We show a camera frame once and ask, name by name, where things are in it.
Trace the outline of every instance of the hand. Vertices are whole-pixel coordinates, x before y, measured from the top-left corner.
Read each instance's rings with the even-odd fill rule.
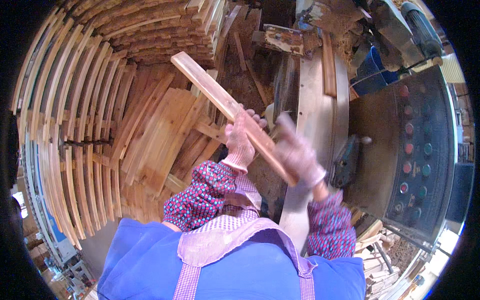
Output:
[[[317,163],[317,154],[308,141],[296,134],[295,124],[286,113],[277,118],[280,125],[280,142],[274,149],[275,156],[283,165],[295,172],[311,189],[322,181],[325,169]]]
[[[235,117],[235,123],[229,123],[225,128],[228,156],[222,162],[232,169],[246,174],[247,166],[253,161],[255,149],[247,137],[245,120],[252,117],[261,128],[265,127],[267,122],[256,115],[253,109],[245,111],[243,105],[241,107],[242,109]]]

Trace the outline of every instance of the stacked lumber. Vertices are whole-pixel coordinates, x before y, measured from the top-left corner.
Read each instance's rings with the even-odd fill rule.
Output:
[[[207,73],[216,78],[218,72]],[[225,118],[209,116],[206,96],[195,86],[188,91],[188,83],[173,65],[159,64],[139,67],[132,85],[135,105],[119,126],[109,162],[121,165],[123,213],[140,222],[161,221],[164,202],[226,143]]]
[[[35,191],[79,249],[80,239],[121,216],[119,167],[102,164],[136,70],[93,31],[54,8],[27,52],[11,106],[20,113],[20,145],[38,151],[26,170],[39,174]],[[106,144],[94,146],[99,141]]]
[[[214,65],[227,0],[69,0],[78,24],[90,24],[115,50],[140,64],[167,62],[185,51]]]

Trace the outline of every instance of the apron strap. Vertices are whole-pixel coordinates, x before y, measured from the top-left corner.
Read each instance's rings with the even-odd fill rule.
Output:
[[[301,300],[315,300],[315,284],[313,282],[313,275],[310,274],[307,278],[300,278],[300,298]]]
[[[194,300],[201,267],[183,263],[173,300]]]

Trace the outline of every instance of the wooden stick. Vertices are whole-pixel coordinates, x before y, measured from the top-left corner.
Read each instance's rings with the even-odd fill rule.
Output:
[[[243,71],[246,71],[247,70],[247,65],[245,64],[245,56],[243,55],[243,49],[241,48],[239,33],[234,32],[233,36],[235,37],[235,44],[237,44],[237,52],[239,54],[240,67]]]
[[[200,67],[187,53],[180,52],[171,57],[171,62],[193,82],[207,98],[229,119],[235,121],[236,115],[242,110],[240,104],[232,98],[202,67]],[[296,185],[298,178],[285,170],[285,167],[273,154],[275,143],[258,126],[253,118],[247,118],[245,131],[252,145],[264,157],[272,169],[288,184]]]
[[[325,95],[336,97],[335,56],[333,54],[332,38],[330,37],[330,33],[322,31],[322,40],[322,63],[324,64],[324,93]]]

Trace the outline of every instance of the blue machine part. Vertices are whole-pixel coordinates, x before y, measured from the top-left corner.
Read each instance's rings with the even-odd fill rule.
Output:
[[[350,80],[350,84],[354,84],[362,78],[368,77],[371,74],[379,72],[384,68],[380,55],[375,46],[370,48],[370,52],[365,57],[363,63],[357,69],[357,77]],[[353,86],[359,96],[368,93],[374,93],[398,80],[397,72],[385,71],[375,76],[372,76],[364,81]]]

